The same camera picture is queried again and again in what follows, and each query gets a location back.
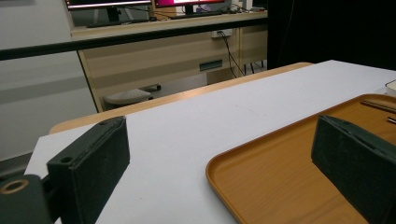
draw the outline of cable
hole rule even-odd
[[[257,63],[254,63],[254,64],[256,64],[256,66],[258,66],[260,68],[260,71],[262,71],[262,67],[261,66],[259,66]]]
[[[282,45],[281,45],[281,47],[280,47],[279,55],[277,56],[276,65],[279,64],[280,57],[282,56],[282,51],[283,51],[283,48],[284,48],[284,46],[285,46],[286,37],[288,36],[288,32],[289,32],[289,28],[290,28],[290,24],[291,24],[291,18],[293,17],[294,2],[295,2],[295,0],[293,0],[293,2],[292,2],[292,4],[291,4],[291,11],[290,11],[289,23],[288,23],[288,27],[286,28],[285,36],[283,37],[283,41],[282,41]]]
[[[221,13],[223,13],[223,11],[222,10],[220,10],[220,9],[218,9],[218,10],[206,10],[206,9],[204,9],[203,7],[201,7],[201,5],[198,5],[198,8],[200,8],[202,11],[204,11],[204,12],[221,12]]]
[[[230,7],[236,7],[237,10],[235,12],[249,12],[248,9],[244,8],[244,7],[240,7],[237,4],[230,4]]]
[[[228,50],[228,62],[229,62],[229,64],[230,64],[230,69],[231,69],[231,72],[233,73],[233,76],[236,78],[236,74],[235,74],[235,72],[233,71],[233,67],[232,67],[232,65],[231,65],[231,59],[233,59],[233,62],[234,62],[235,65],[238,67],[238,69],[239,69],[239,71],[241,72],[241,74],[244,76],[244,75],[245,75],[244,72],[242,71],[241,67],[239,67],[238,63],[235,61],[235,59],[233,58],[233,55],[232,55],[231,52],[230,52],[230,46],[228,45],[227,36],[226,36],[226,35],[224,34],[224,32],[222,32],[222,31],[218,31],[218,33],[221,34],[221,36],[222,36],[222,38],[223,38],[223,40],[224,40],[225,46],[227,47],[227,50]]]

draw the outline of tray rim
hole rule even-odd
[[[380,101],[380,100],[387,100],[387,101],[391,100],[391,101],[394,101],[394,102],[391,102],[391,103],[394,104],[394,106],[395,106],[394,108],[396,109],[396,97],[394,97],[394,96],[385,95],[385,94],[379,94],[379,93],[366,93],[366,94],[359,95],[359,96],[357,96],[357,97],[354,97],[354,98],[351,98],[351,99],[349,99],[349,100],[346,100],[346,101],[344,101],[344,102],[342,102],[342,103],[340,103],[340,104],[338,104],[338,105],[334,105],[334,106],[331,106],[331,107],[329,107],[329,108],[326,108],[326,109],[324,109],[324,110],[322,110],[322,111],[319,111],[319,112],[316,113],[316,114],[310,115],[310,116],[305,117],[305,118],[303,118],[303,119],[299,119],[299,120],[297,120],[297,121],[295,121],[295,122],[293,122],[293,123],[291,123],[291,124],[288,124],[288,125],[286,125],[286,126],[284,126],[284,127],[282,127],[282,128],[279,128],[279,129],[277,129],[277,130],[274,130],[274,131],[272,131],[272,132],[270,132],[270,133],[267,133],[267,134],[264,134],[264,135],[262,135],[262,136],[259,136],[259,137],[255,138],[255,139],[253,139],[253,140],[247,141],[246,143],[241,144],[241,145],[239,145],[239,146],[237,146],[237,147],[233,147],[233,148],[228,149],[228,150],[226,150],[226,151],[224,151],[224,152],[221,152],[220,154],[214,156],[214,157],[207,163],[206,168],[205,168],[206,179],[207,179],[207,181],[209,182],[210,187],[216,192],[216,194],[218,195],[219,199],[223,202],[223,204],[225,204],[225,205],[227,206],[227,208],[228,208],[229,211],[233,214],[233,216],[236,217],[236,219],[237,219],[238,221],[240,221],[240,222],[242,222],[242,223],[246,223],[246,221],[243,219],[243,217],[242,217],[242,216],[239,214],[239,212],[233,207],[233,205],[230,203],[230,201],[227,199],[227,197],[224,196],[224,194],[222,193],[222,191],[221,191],[221,190],[219,189],[219,187],[216,185],[215,181],[211,178],[211,174],[210,174],[211,171],[210,171],[210,170],[211,170],[211,168],[212,168],[213,166],[216,165],[217,160],[221,160],[222,157],[227,156],[229,153],[233,153],[233,152],[235,152],[236,150],[240,149],[241,147],[246,146],[246,145],[248,145],[248,144],[250,144],[250,143],[252,143],[252,142],[255,142],[255,141],[259,140],[259,139],[265,138],[265,137],[267,137],[267,136],[269,136],[269,135],[273,135],[273,134],[276,134],[276,133],[281,133],[281,132],[284,131],[285,129],[290,128],[291,126],[294,126],[294,125],[297,125],[297,124],[300,124],[300,123],[304,123],[306,120],[312,119],[313,117],[317,117],[318,115],[323,114],[323,113],[326,113],[327,111],[334,110],[335,108],[340,107],[340,106],[342,106],[342,105],[347,105],[347,104],[349,104],[349,103],[351,103],[351,102],[354,102],[354,101],[361,101],[361,102],[362,102],[362,101],[374,101],[374,102],[376,103],[376,101],[378,101],[378,100],[379,100],[379,101]]]

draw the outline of keyboard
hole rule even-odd
[[[180,15],[180,16],[172,16],[169,17],[171,20],[181,20],[181,19],[188,19],[188,18],[198,18],[198,17],[207,17],[207,16],[218,16],[222,13],[220,11],[210,11],[210,12],[202,12],[202,13],[194,13],[194,14],[187,14],[187,15]]]
[[[128,25],[128,24],[146,22],[146,21],[149,21],[149,20],[142,19],[142,20],[128,20],[128,21],[109,21],[109,22],[88,24],[88,25],[86,25],[86,27],[87,28],[97,28],[97,27],[114,26],[114,25]]]

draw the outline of white wall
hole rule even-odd
[[[0,1],[0,49],[71,41],[62,1]],[[32,152],[53,125],[93,113],[75,52],[0,62],[0,161]]]

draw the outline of black curtain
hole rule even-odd
[[[269,0],[268,68],[337,60],[396,70],[395,3]]]

